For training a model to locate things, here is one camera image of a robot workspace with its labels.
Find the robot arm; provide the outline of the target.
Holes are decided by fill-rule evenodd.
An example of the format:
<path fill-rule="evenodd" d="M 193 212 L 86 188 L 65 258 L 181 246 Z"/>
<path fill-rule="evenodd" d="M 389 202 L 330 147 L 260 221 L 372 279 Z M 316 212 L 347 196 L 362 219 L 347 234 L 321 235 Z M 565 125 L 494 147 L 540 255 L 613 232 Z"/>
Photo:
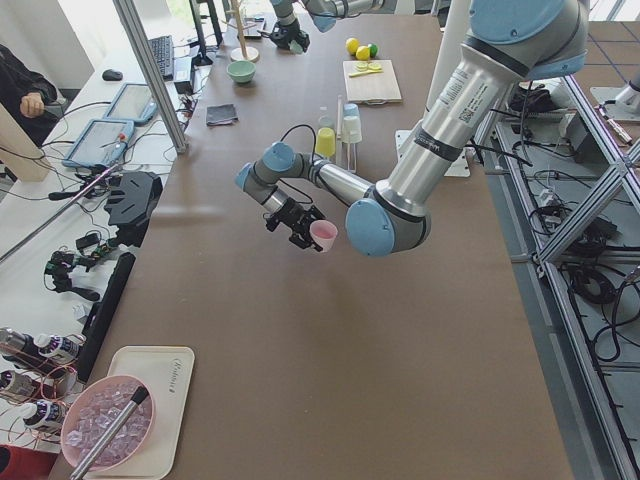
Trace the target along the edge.
<path fill-rule="evenodd" d="M 284 223 L 292 243 L 310 244 L 307 210 L 277 185 L 304 178 L 347 204 L 347 237 L 361 254 L 380 257 L 417 247 L 431 227 L 427 198 L 506 89 L 571 75 L 584 65 L 586 1 L 473 1 L 467 17 L 460 62 L 388 178 L 370 183 L 284 142 L 242 168 L 235 183 L 269 212 L 269 229 Z"/>
<path fill-rule="evenodd" d="M 305 32 L 294 12 L 294 1 L 271 1 L 276 14 L 276 22 L 268 38 L 280 49 L 294 54 L 305 53 L 310 45 L 310 38 Z M 320 32 L 330 30 L 339 19 L 380 9 L 383 1 L 379 0 L 304 0 L 300 1 L 306 12 Z"/>

